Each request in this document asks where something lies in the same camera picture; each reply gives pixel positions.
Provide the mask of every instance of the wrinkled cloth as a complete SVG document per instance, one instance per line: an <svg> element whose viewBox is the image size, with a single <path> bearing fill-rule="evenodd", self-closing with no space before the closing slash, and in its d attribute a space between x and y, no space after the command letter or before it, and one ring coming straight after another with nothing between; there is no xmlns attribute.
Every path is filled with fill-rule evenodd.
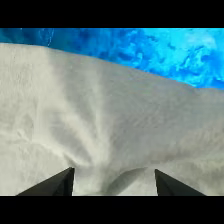
<svg viewBox="0 0 224 224"><path fill-rule="evenodd" d="M0 195L75 167L74 195L156 195L154 169L224 195L224 92L0 44Z"/></svg>

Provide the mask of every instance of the towel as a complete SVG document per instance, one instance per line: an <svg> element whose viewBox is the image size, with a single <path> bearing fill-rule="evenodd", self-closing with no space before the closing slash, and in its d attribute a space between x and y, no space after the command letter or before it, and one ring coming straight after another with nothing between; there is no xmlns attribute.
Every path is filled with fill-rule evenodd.
<svg viewBox="0 0 224 224"><path fill-rule="evenodd" d="M73 195L157 195L159 169L224 195L224 91L0 44L0 195L68 168Z"/></svg>

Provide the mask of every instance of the blue fabric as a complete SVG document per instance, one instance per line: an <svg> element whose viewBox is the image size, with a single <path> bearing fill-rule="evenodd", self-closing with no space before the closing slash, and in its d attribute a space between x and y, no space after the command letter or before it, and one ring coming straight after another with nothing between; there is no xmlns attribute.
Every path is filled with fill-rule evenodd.
<svg viewBox="0 0 224 224"><path fill-rule="evenodd" d="M224 89L222 28L1 28L0 42L47 46Z"/></svg>

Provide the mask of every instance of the white cloth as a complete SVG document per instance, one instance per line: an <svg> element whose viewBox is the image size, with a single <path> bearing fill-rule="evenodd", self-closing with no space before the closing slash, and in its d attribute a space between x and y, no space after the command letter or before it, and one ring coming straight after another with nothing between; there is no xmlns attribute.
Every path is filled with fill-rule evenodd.
<svg viewBox="0 0 224 224"><path fill-rule="evenodd" d="M0 195L76 168L74 195L156 195L154 169L224 195L224 92L0 44Z"/></svg>

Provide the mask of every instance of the blue background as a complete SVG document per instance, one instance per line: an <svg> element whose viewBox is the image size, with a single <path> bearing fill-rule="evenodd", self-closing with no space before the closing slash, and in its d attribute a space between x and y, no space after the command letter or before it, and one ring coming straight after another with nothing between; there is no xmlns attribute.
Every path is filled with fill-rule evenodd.
<svg viewBox="0 0 224 224"><path fill-rule="evenodd" d="M47 46L224 89L222 28L0 28L0 42Z"/></svg>

